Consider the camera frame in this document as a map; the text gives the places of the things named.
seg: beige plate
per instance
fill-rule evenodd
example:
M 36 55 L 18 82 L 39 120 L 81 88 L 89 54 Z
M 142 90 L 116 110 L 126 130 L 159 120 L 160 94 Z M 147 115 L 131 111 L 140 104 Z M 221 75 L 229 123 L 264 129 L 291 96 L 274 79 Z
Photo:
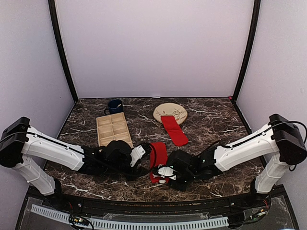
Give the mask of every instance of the beige plate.
M 188 112 L 179 104 L 165 103 L 155 108 L 153 116 L 160 123 L 162 123 L 161 116 L 174 116 L 180 125 L 187 119 Z

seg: wooden tray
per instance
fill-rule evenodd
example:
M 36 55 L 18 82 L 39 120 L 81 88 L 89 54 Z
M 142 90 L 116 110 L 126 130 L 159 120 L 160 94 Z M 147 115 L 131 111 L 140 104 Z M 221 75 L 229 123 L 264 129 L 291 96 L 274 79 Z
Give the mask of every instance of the wooden tray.
M 124 113 L 98 117 L 96 121 L 99 146 L 106 146 L 113 140 L 123 140 L 133 148 Z

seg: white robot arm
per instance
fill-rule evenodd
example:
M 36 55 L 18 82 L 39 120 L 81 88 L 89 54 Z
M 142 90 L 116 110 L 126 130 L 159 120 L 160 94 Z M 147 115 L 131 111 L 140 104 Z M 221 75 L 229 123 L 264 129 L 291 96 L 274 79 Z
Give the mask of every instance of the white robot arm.
M 188 181 L 210 179 L 238 164 L 272 154 L 264 171 L 251 186 L 255 190 L 252 192 L 267 194 L 291 165 L 299 164 L 307 157 L 299 129 L 292 123 L 280 115 L 272 115 L 270 123 L 257 132 L 233 143 L 206 149 L 198 156 L 176 150 L 170 154 L 166 165 L 154 168 L 154 174 L 169 177 L 170 187 L 185 190 Z M 29 126 L 28 118 L 22 117 L 3 132 L 0 164 L 18 171 L 41 194 L 49 196 L 61 191 L 60 183 L 47 175 L 31 156 L 86 174 L 99 175 L 110 168 L 132 180 L 145 174 L 144 168 L 137 166 L 151 151 L 148 143 L 134 149 L 123 141 L 112 141 L 106 147 L 94 149 L 67 144 L 39 132 Z
M 21 117 L 4 130 L 0 140 L 0 164 L 19 172 L 45 196 L 61 192 L 60 183 L 47 175 L 32 156 L 91 175 L 100 175 L 110 168 L 133 180 L 148 173 L 138 167 L 140 159 L 152 151 L 148 143 L 134 149 L 124 141 L 113 141 L 99 148 L 72 145 L 39 132 L 29 122 L 28 118 Z
M 251 185 L 255 190 L 252 193 L 267 194 L 291 165 L 307 157 L 304 141 L 293 123 L 302 124 L 274 114 L 258 131 L 230 144 L 206 149 L 198 156 L 176 150 L 170 154 L 166 165 L 154 169 L 154 174 L 170 178 L 171 187 L 184 191 L 188 181 L 208 180 L 238 164 L 270 154 L 271 160 Z

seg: red cloth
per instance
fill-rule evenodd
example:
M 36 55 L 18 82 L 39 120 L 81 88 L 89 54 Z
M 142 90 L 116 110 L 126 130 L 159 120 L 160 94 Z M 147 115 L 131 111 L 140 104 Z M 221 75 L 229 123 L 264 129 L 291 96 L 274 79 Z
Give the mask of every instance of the red cloth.
M 174 116 L 161 116 L 161 120 L 169 137 L 176 146 L 183 146 L 188 143 L 188 138 L 182 132 Z
M 155 162 L 155 166 L 159 165 L 159 164 L 166 164 L 167 161 L 167 151 L 166 151 L 166 145 L 163 142 L 155 142 L 155 143 L 151 143 L 154 148 L 155 151 L 157 152 L 157 160 Z M 152 150 L 152 152 L 150 153 L 150 167 L 152 167 L 152 165 L 154 164 L 154 151 Z M 160 180 L 166 180 L 166 183 L 168 182 L 168 178 L 162 178 L 162 177 L 155 177 L 153 176 L 153 172 L 150 172 L 149 174 L 149 178 L 152 181 L 152 183 L 158 183 Z

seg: black cable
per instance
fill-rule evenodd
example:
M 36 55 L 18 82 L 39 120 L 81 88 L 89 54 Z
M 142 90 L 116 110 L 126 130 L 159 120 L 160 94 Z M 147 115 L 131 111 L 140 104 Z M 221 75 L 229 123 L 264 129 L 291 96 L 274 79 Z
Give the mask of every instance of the black cable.
M 242 142 L 239 142 L 239 143 L 237 143 L 237 144 L 235 144 L 235 145 L 233 145 L 233 146 L 229 146 L 229 145 L 221 145 L 221 146 L 224 147 L 224 148 L 228 148 L 228 149 L 238 147 L 238 146 L 240 146 L 240 145 L 242 145 L 242 144 L 244 144 L 244 143 L 246 143 L 246 142 L 248 142 L 248 141 L 250 141 L 250 140 L 252 140 L 252 139 L 255 139 L 255 138 L 261 136 L 263 133 L 268 132 L 268 131 L 271 130 L 272 128 L 275 128 L 275 127 L 280 126 L 280 125 L 283 125 L 283 124 L 288 124 L 288 123 L 300 124 L 300 125 L 302 125 L 302 126 L 304 127 L 305 132 L 306 132 L 305 139 L 304 139 L 304 144 L 305 144 L 305 143 L 306 143 L 306 140 L 307 140 L 307 127 L 306 127 L 306 125 L 305 125 L 304 123 L 302 123 L 302 122 L 299 122 L 299 121 L 283 121 L 283 122 L 281 122 L 281 123 L 275 124 L 275 125 L 273 125 L 273 126 L 267 128 L 267 129 L 264 130 L 263 132 L 258 133 L 257 135 L 254 135 L 254 136 L 252 136 L 251 138 L 248 138 L 248 139 L 246 139 L 246 140 L 244 140 L 244 141 L 242 141 Z
M 207 151 L 208 149 L 210 149 L 212 146 L 214 146 L 215 144 L 219 143 L 220 141 L 221 141 L 221 140 L 216 140 L 216 141 L 213 142 L 211 145 L 209 145 L 207 148 L 205 148 L 205 150 L 204 150 L 203 152 Z
M 54 207 L 52 204 L 50 204 L 50 202 L 48 201 L 47 198 L 45 198 L 45 201 L 46 201 L 52 208 L 54 208 L 56 211 L 58 211 L 58 212 L 65 212 L 65 213 L 67 212 L 67 211 L 64 211 L 64 210 L 61 210 L 61 209 L 59 209 L 59 208 Z M 92 230 L 94 230 L 94 226 L 93 226 L 93 224 L 91 223 L 91 221 L 89 221 L 89 220 L 88 220 L 87 218 L 85 218 L 85 217 L 79 216 L 79 215 L 77 215 L 77 214 L 73 214 L 73 208 L 72 208 L 71 203 L 67 203 L 67 204 L 70 205 L 70 212 L 69 212 L 69 214 L 70 214 L 71 216 L 76 216 L 76 217 L 79 217 L 79 218 L 84 219 L 85 222 L 87 222 L 89 225 L 91 225 Z M 70 223 L 70 222 L 69 222 L 69 225 L 70 225 L 70 224 L 72 224 L 74 227 L 77 227 L 77 229 L 81 228 L 81 227 L 79 227 L 79 226 L 76 226 L 74 223 Z
M 61 146 L 65 147 L 65 148 L 69 148 L 69 149 L 72 150 L 72 151 L 75 151 L 75 152 L 77 152 L 77 153 L 79 153 L 79 154 L 84 155 L 83 152 L 80 152 L 80 151 L 78 151 L 78 150 L 76 150 L 76 149 L 73 149 L 73 148 L 71 148 L 71 147 L 69 147 L 69 146 L 67 146 L 67 145 L 65 145 L 65 144 L 62 144 L 62 143 L 60 143 L 60 142 L 51 140 L 51 139 L 49 139 L 49 138 L 47 138 L 47 137 L 44 137 L 44 136 L 42 136 L 42 135 L 39 135 L 39 134 L 37 134 L 37 133 L 27 132 L 27 131 L 25 131 L 25 132 L 16 132 L 16 133 L 12 133 L 12 134 L 6 136 L 5 138 L 3 138 L 2 140 L 0 140 L 0 143 L 3 142 L 3 141 L 5 141 L 5 140 L 8 139 L 8 138 L 14 136 L 15 134 L 19 134 L 19 133 L 31 134 L 31 135 L 33 135 L 33 136 L 36 135 L 36 136 L 38 136 L 39 138 L 42 138 L 42 139 L 45 139 L 45 140 L 47 140 L 47 141 L 53 142 L 53 143 L 55 143 L 55 144 L 61 145 Z M 90 154 L 87 155 L 87 157 L 89 157 L 89 158 L 91 158 L 92 160 L 96 161 L 97 163 L 99 163 L 99 164 L 101 164 L 101 165 L 103 165 L 103 166 L 105 166 L 105 167 L 108 167 L 108 168 L 110 168 L 110 169 L 112 169 L 112 170 L 114 170 L 114 171 L 116 171 L 116 172 L 118 172 L 118 173 L 121 173 L 121 174 L 123 174 L 123 175 L 125 175 L 125 176 L 141 177 L 141 176 L 145 176 L 145 175 L 147 175 L 148 173 L 150 173 L 150 172 L 153 170 L 153 168 L 154 168 L 154 166 L 155 166 L 155 164 L 156 164 L 157 152 L 156 152 L 156 150 L 155 150 L 155 148 L 154 148 L 154 146 L 153 146 L 152 144 L 149 143 L 149 145 L 150 145 L 150 147 L 153 149 L 153 152 L 154 152 L 154 164 L 153 164 L 153 166 L 152 166 L 148 171 L 146 171 L 145 173 L 139 174 L 139 175 L 135 175 L 135 174 L 130 174 L 130 173 L 122 172 L 122 171 L 118 170 L 117 168 L 114 168 L 113 166 L 111 166 L 111 165 L 109 165 L 109 164 L 107 164 L 107 163 L 104 163 L 103 161 L 100 161 L 100 160 L 96 159 L 95 157 L 93 157 L 93 156 L 90 155 Z
M 266 213 L 266 214 L 264 214 L 264 215 L 262 215 L 262 216 L 260 216 L 260 217 L 257 217 L 257 219 L 254 220 L 254 221 L 251 221 L 251 219 L 245 219 L 245 220 L 243 220 L 243 221 L 236 222 L 236 223 L 229 222 L 228 224 L 229 224 L 229 225 L 254 224 L 254 223 L 257 223 L 257 222 L 259 222 L 260 220 L 262 220 L 262 219 L 268 214 L 268 212 L 269 212 L 269 210 L 270 210 L 270 208 L 271 208 L 271 205 L 272 205 L 272 198 L 271 198 L 271 195 L 268 195 L 267 197 L 270 199 L 270 205 L 268 205 L 267 213 Z
M 253 208 L 255 206 L 255 204 L 251 205 L 251 206 L 247 206 L 247 207 L 244 207 L 244 206 L 239 206 L 239 205 L 231 205 L 231 206 L 228 206 L 228 207 L 232 207 L 232 208 L 238 208 L 238 209 L 243 209 L 243 210 L 246 210 L 246 209 L 250 209 L 250 208 Z
M 289 167 L 289 171 L 293 172 L 296 169 L 296 166 L 297 166 L 297 164 L 292 169 Z
M 28 133 L 28 132 L 23 131 L 23 132 L 16 132 L 16 133 L 9 134 L 9 135 L 7 135 L 5 138 L 1 139 L 1 140 L 0 140 L 0 143 L 1 143 L 1 142 L 4 142 L 6 139 L 9 139 L 10 137 L 14 136 L 15 134 L 19 134 L 19 133 Z

